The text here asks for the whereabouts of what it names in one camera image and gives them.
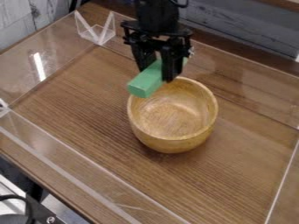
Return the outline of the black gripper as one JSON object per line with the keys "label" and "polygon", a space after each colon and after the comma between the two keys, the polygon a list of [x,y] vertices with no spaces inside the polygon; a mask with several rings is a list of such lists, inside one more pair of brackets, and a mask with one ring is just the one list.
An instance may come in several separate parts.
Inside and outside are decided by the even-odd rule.
{"label": "black gripper", "polygon": [[131,46],[139,71],[143,72],[162,54],[163,81],[171,82],[183,72],[183,59],[191,55],[193,31],[179,26],[181,9],[190,0],[134,0],[135,20],[126,20],[125,43]]}

